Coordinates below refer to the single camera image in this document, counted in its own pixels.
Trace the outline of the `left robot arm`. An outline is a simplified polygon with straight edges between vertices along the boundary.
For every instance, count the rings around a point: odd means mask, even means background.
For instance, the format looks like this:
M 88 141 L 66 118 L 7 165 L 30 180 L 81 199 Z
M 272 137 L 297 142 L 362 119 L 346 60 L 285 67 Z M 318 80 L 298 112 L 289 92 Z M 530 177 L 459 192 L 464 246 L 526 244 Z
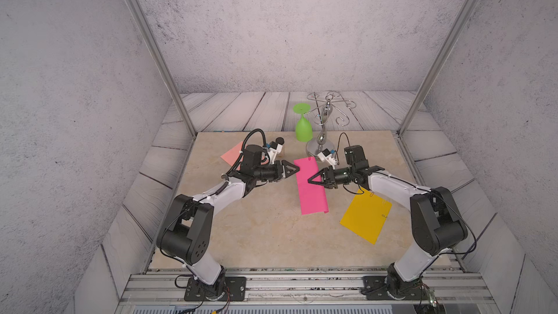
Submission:
M 299 172 L 288 161 L 277 161 L 282 143 L 247 145 L 222 176 L 222 182 L 194 196 L 178 195 L 171 203 L 156 245 L 165 257 L 182 263 L 206 294 L 218 297 L 225 288 L 225 269 L 208 252 L 214 217 L 265 183 Z

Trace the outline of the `salmon pink paper sheet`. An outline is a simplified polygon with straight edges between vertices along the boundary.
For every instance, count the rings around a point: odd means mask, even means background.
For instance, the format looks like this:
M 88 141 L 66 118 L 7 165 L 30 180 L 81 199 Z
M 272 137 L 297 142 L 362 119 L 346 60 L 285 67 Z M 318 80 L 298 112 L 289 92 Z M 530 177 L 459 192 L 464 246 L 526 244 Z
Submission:
M 235 147 L 229 149 L 229 151 L 222 154 L 221 159 L 229 166 L 232 166 L 240 156 L 241 151 L 242 151 L 242 142 L 239 142 Z

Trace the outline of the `aluminium frame post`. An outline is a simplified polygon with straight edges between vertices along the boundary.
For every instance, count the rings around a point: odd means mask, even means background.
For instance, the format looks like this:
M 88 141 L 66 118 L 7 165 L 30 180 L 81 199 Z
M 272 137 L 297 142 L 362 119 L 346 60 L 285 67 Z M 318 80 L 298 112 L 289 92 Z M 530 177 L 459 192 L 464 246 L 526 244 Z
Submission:
M 188 132 L 192 135 L 193 138 L 195 138 L 197 136 L 196 129 L 193 125 L 193 122 L 190 119 L 190 116 L 184 105 L 183 99 L 180 96 L 177 85 L 174 83 L 170 69 L 164 59 L 160 47 L 158 46 L 158 43 L 151 30 L 151 27 L 145 16 L 145 13 L 143 12 L 140 1 L 139 0 L 124 0 L 124 1 L 126 2 L 126 5 L 132 15 L 132 18 L 142 35 L 143 41 L 145 42 L 145 46 L 147 47 L 148 52 L 150 53 L 158 69 L 159 74 L 161 75 L 161 78 L 171 96 L 171 99 L 177 108 L 180 118 L 185 123 Z
M 450 27 L 448 34 L 442 43 L 436 57 L 434 58 L 430 69 L 428 70 L 423 82 L 418 88 L 414 100 L 405 115 L 405 118 L 397 130 L 397 135 L 402 138 L 405 132 L 411 126 L 415 115 L 418 113 L 420 105 L 424 102 L 428 93 L 430 92 L 433 84 L 435 83 L 440 71 L 442 71 L 445 62 L 450 56 L 453 48 L 455 47 L 461 32 L 464 30 L 467 22 L 475 11 L 475 7 L 478 5 L 480 0 L 464 0 L 461 8 L 459 9 L 452 26 Z

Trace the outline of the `aluminium front rail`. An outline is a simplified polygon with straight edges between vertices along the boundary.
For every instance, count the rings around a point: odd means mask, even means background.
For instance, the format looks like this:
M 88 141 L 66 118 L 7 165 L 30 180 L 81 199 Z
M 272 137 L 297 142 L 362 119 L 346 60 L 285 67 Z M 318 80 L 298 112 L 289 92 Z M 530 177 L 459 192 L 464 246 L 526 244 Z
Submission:
M 203 299 L 192 276 L 178 270 L 133 275 L 118 313 L 499 313 L 478 273 L 433 267 L 405 299 L 388 295 L 383 268 L 229 269 L 228 291 Z

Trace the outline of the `green plastic wine glass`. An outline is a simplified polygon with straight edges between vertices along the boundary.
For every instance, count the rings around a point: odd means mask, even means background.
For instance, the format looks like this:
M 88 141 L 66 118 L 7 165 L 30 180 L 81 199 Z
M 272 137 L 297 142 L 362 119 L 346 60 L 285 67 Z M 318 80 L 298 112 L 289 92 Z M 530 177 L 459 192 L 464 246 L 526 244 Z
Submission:
M 309 142 L 312 139 L 312 125 L 306 118 L 310 110 L 311 107 L 307 103 L 297 103 L 293 107 L 293 111 L 300 116 L 295 128 L 296 139 L 299 142 Z

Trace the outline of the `magenta paper sheet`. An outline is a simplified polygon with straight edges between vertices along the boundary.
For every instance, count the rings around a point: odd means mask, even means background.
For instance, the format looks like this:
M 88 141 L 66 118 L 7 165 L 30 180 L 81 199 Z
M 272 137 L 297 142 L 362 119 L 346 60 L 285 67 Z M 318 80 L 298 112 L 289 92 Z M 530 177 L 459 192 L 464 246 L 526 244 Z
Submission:
M 323 186 L 308 183 L 308 180 L 319 171 L 315 158 L 299 158 L 294 161 L 294 164 L 299 167 L 296 181 L 302 215 L 328 213 L 326 189 Z

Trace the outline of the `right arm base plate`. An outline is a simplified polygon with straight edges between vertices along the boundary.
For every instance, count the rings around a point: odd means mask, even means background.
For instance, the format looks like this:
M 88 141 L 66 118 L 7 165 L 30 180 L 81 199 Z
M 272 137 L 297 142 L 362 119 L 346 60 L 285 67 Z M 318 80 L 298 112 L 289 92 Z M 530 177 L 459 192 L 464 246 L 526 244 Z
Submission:
M 365 276 L 360 293 L 367 300 L 410 300 L 419 301 L 428 298 L 426 286 L 421 279 L 405 282 L 390 276 Z

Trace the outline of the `silver metal hanger stand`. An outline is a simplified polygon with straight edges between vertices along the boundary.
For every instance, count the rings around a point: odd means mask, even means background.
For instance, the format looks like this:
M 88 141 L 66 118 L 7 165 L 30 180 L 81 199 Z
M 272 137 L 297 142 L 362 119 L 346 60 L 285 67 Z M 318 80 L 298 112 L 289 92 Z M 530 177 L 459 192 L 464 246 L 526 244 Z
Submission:
M 318 135 L 307 143 L 306 151 L 309 156 L 318 157 L 318 154 L 324 150 L 334 153 L 336 146 L 328 139 L 328 130 L 326 125 L 331 118 L 340 127 L 345 127 L 350 123 L 349 116 L 337 105 L 341 103 L 344 107 L 352 110 L 356 108 L 353 100 L 345 100 L 337 91 L 328 91 L 326 95 L 320 99 L 316 92 L 309 93 L 308 100 L 316 103 L 314 109 L 307 111 L 305 114 L 317 111 L 315 115 L 315 123 L 320 127 Z

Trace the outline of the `left aluminium frame post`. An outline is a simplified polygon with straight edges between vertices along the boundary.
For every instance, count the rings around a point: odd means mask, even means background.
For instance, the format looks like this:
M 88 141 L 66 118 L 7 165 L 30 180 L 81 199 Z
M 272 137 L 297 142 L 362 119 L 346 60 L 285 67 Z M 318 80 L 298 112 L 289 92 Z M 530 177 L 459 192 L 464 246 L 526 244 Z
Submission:
M 193 125 L 193 122 L 190 119 L 190 116 L 184 105 L 183 99 L 180 96 L 177 85 L 174 83 L 170 69 L 164 59 L 160 47 L 158 46 L 158 43 L 151 30 L 151 27 L 145 16 L 145 13 L 143 12 L 140 1 L 139 0 L 124 0 L 124 1 L 126 2 L 126 5 L 132 15 L 132 18 L 142 35 L 143 41 L 145 42 L 145 46 L 147 47 L 148 52 L 150 53 L 158 69 L 159 74 L 161 75 L 161 78 L 171 96 L 171 99 L 177 108 L 180 118 L 185 123 L 188 132 L 192 135 L 193 138 L 195 138 L 197 136 L 196 129 Z

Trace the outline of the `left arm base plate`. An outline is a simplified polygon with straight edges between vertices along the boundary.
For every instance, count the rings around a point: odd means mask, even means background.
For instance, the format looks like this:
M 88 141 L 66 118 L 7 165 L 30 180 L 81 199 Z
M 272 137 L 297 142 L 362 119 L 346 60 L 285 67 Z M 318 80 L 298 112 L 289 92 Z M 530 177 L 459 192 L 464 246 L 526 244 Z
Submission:
M 185 288 L 184 301 L 243 302 L 246 296 L 246 277 L 221 276 L 215 284 L 208 285 L 190 278 Z

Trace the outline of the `wooden block with black cap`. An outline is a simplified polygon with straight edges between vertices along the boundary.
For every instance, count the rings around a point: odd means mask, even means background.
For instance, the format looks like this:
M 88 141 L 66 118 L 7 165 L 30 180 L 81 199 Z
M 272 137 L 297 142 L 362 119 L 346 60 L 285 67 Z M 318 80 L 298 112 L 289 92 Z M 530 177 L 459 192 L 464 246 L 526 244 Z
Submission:
M 276 156 L 282 157 L 285 140 L 282 137 L 278 137 L 276 138 L 275 143 L 276 143 Z

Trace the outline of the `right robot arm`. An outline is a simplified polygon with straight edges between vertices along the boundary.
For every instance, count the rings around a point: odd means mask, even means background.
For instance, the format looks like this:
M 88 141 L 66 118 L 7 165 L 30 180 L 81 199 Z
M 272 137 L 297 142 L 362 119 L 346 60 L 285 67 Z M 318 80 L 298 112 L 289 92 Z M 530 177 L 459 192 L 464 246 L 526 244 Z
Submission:
M 424 271 L 469 235 L 469 226 L 450 190 L 416 185 L 382 167 L 371 167 L 359 145 L 346 147 L 344 155 L 347 167 L 327 166 L 312 174 L 307 182 L 325 189 L 354 183 L 405 207 L 410 213 L 414 241 L 405 254 L 388 267 L 384 287 L 387 295 L 396 300 L 421 294 Z

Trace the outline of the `right aluminium frame post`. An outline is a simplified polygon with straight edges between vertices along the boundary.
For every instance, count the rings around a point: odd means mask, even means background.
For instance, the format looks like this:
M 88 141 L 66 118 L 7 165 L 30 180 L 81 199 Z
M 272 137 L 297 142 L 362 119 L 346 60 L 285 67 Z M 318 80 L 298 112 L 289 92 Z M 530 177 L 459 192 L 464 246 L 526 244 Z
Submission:
M 442 71 L 445 62 L 450 56 L 453 48 L 455 47 L 461 32 L 464 30 L 467 22 L 475 11 L 475 7 L 478 5 L 480 0 L 464 0 L 461 8 L 459 9 L 452 26 L 450 27 L 448 34 L 442 43 L 436 57 L 434 58 L 430 69 L 428 70 L 423 82 L 418 88 L 414 100 L 405 115 L 405 118 L 397 130 L 397 135 L 402 138 L 405 132 L 411 126 L 415 115 L 418 113 L 420 105 L 424 102 L 428 93 L 430 92 L 433 84 L 435 83 L 440 71 Z

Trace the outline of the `yellow paper sheet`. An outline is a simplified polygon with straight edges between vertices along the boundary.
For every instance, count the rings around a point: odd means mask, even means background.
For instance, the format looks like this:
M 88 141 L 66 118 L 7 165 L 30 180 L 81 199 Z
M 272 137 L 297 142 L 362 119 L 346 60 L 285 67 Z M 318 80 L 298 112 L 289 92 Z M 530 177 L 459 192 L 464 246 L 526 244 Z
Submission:
M 354 197 L 340 224 L 370 244 L 375 244 L 387 221 L 392 203 L 377 195 L 368 196 L 368 190 L 363 188 L 357 192 L 352 192 L 346 187 L 344 190 Z

